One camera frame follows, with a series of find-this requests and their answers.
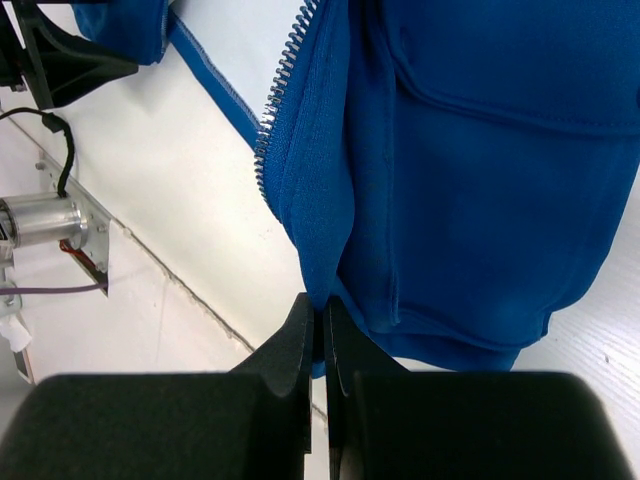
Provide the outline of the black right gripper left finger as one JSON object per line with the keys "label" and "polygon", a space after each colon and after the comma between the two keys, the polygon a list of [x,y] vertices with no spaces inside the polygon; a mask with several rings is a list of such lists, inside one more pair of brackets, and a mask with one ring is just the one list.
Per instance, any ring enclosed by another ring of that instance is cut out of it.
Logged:
{"label": "black right gripper left finger", "polygon": [[311,450],[314,311],[225,373],[59,375],[1,442],[5,479],[300,479]]}

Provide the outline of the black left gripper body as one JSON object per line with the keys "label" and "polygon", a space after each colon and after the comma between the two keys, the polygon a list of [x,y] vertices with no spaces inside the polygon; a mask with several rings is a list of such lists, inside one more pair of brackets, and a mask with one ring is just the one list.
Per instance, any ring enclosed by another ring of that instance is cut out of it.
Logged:
{"label": "black left gripper body", "polygon": [[16,19],[21,32],[27,34],[25,46],[1,2],[1,86],[15,93],[29,91],[39,109],[51,109],[53,100],[37,41],[20,11],[16,12]]}

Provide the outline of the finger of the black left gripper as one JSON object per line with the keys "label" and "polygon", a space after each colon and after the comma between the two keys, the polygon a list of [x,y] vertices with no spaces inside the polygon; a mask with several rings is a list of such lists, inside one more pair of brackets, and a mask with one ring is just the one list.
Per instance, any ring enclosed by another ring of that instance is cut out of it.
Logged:
{"label": "finger of the black left gripper", "polygon": [[24,77],[40,108],[62,108],[138,72],[122,55],[59,28],[33,1],[22,3]]}

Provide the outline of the blue zip-up vest jacket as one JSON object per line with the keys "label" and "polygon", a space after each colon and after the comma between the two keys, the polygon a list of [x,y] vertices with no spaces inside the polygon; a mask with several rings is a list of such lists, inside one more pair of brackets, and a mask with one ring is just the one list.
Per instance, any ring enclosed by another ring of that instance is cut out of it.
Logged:
{"label": "blue zip-up vest jacket", "polygon": [[255,152],[317,309],[388,354],[507,370],[607,257],[639,165],[635,1],[98,1],[173,45]]}

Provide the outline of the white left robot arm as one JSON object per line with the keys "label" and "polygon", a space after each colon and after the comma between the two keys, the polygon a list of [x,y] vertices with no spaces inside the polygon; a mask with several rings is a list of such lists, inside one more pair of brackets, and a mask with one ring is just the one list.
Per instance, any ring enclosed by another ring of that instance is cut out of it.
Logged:
{"label": "white left robot arm", "polygon": [[55,111],[137,71],[135,61],[62,30],[38,2],[2,2],[1,85],[14,93],[28,91],[35,104],[14,108],[1,117],[36,116],[48,131],[63,135],[67,150],[53,192],[2,199],[3,270],[13,267],[19,248],[64,243],[78,252],[86,244],[89,215],[67,191],[76,157],[75,140],[68,122]]}

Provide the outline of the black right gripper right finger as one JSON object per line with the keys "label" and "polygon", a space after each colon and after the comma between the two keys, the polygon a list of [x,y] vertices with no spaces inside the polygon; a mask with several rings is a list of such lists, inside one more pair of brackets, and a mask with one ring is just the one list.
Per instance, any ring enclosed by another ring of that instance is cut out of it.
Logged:
{"label": "black right gripper right finger", "polygon": [[555,372],[412,372],[332,298],[323,314],[334,479],[629,479],[600,400]]}

